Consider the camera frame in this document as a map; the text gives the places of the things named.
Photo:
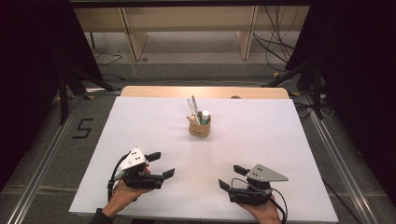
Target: black sleeve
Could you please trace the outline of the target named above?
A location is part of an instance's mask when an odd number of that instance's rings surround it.
[[[90,224],[112,224],[112,223],[113,223],[113,218],[107,217],[105,214],[103,214],[101,208],[96,209],[96,213],[93,216],[92,220],[90,221]]]

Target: marker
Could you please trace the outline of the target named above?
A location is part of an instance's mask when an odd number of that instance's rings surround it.
[[[196,118],[196,120],[198,122],[198,125],[201,125],[201,122],[199,121],[198,115],[195,113],[194,106],[192,105],[191,99],[188,99],[187,102],[189,103],[191,113],[195,116],[195,118]]]

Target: gray floor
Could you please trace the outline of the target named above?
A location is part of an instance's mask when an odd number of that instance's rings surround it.
[[[298,33],[289,33],[285,35],[285,42],[292,45],[297,36]],[[118,59],[120,56],[104,54],[96,59],[105,75],[105,81],[116,87],[127,85],[260,87],[260,84],[274,79],[275,70],[268,63],[273,63],[277,68],[284,67],[284,64],[273,56],[267,60],[267,54],[256,41],[252,43],[249,59],[242,60],[234,33],[152,33],[149,35],[142,60],[133,64],[123,35],[94,34],[94,38],[96,44],[96,49],[92,50],[94,55],[99,56],[100,52],[107,52],[121,56]],[[296,78],[298,77],[285,82],[281,87],[288,91],[296,91]],[[85,85],[87,88],[97,88],[89,82]],[[81,101],[78,98],[70,99],[71,107],[75,108],[73,117],[64,130],[64,139],[56,148],[56,154],[48,166],[49,169],[43,174],[31,204],[28,204],[22,223],[88,223],[90,220],[90,217],[69,214],[68,207],[90,162],[116,94],[99,92],[88,95],[91,98],[85,97]],[[294,98],[295,102],[303,104],[309,103],[310,100],[309,94]],[[307,109],[299,110],[301,117],[308,112]],[[374,216],[376,223],[396,223],[394,205],[375,180],[364,159],[356,153],[357,149],[343,123],[336,117],[336,111],[333,116],[329,116],[332,108],[324,107],[322,112],[330,118],[324,117],[322,122],[316,122],[316,116],[311,113],[302,120],[302,124],[323,179],[332,186],[356,216],[369,214]],[[32,148],[26,152],[0,194],[0,223],[7,223],[32,177],[36,176],[37,167],[41,167],[40,162],[48,154],[48,149],[54,145],[52,138],[62,129],[62,126],[58,125],[59,119],[60,104],[54,99],[53,105],[48,110],[46,122],[37,133]],[[88,138],[74,139],[74,136],[85,134],[77,130],[82,119],[92,119],[84,123],[92,130]],[[329,132],[333,142],[331,147],[342,156],[342,161],[345,162],[352,179],[356,182],[363,200],[368,203],[368,211],[357,206],[356,197],[350,191],[350,184],[345,181],[343,175],[340,175],[337,161],[329,153],[329,146],[318,131],[320,128],[325,128]],[[330,189],[328,192],[340,223],[356,223],[335,194]],[[130,221],[128,218],[118,217],[115,223],[130,223]]]

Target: aluminum rail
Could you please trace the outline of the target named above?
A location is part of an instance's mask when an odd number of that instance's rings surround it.
[[[63,125],[59,126],[58,131],[52,138],[52,141],[47,148],[43,159],[35,170],[35,174],[33,175],[25,191],[23,192],[22,196],[19,198],[16,206],[14,207],[11,216],[7,222],[8,224],[20,224],[23,222],[23,219],[26,216],[27,211],[29,210],[29,207],[33,202],[33,199],[35,198],[37,190],[40,187],[42,181],[44,180],[44,177],[48,169],[50,168],[50,165],[56,155],[56,152],[58,151],[59,146],[64,140],[65,133],[70,126],[71,120],[77,108],[81,104],[82,99],[83,96],[75,96],[75,98],[73,99],[73,102],[70,106],[70,113],[68,118],[65,120]]]
[[[312,105],[312,101],[309,96],[304,96],[304,102],[308,105]],[[361,217],[362,223],[372,224],[378,223],[373,210],[366,200],[365,196],[361,192],[361,188],[353,177],[352,173],[349,171],[346,162],[344,161],[341,153],[339,152],[336,144],[332,140],[329,131],[327,130],[323,120],[320,120],[316,113],[311,113],[310,115],[315,127],[322,139],[330,157],[332,158],[332,163],[335,166],[338,174],[340,175],[352,202],[355,204],[356,209]]]

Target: floor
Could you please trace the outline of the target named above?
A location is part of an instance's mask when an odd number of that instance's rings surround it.
[[[259,32],[258,36],[270,38]],[[282,34],[294,45],[298,32]],[[284,63],[252,41],[248,60],[242,60],[235,33],[150,33],[142,59],[131,63],[123,34],[93,34],[96,57],[104,79],[116,87],[126,85],[249,86],[274,80]],[[287,55],[271,45],[281,57]],[[296,92],[298,76],[280,87]],[[87,88],[98,87],[90,82]],[[60,104],[54,99],[47,120],[0,194],[0,223],[88,223],[91,217],[68,213],[79,182],[90,162],[96,142],[119,92],[93,91],[70,96],[70,118],[60,126]],[[323,120],[306,105],[309,92],[291,95],[301,117],[319,171],[340,223],[396,223],[396,209],[360,157],[341,120],[323,95]],[[91,131],[78,138],[83,119]],[[130,223],[118,217],[115,223]]]

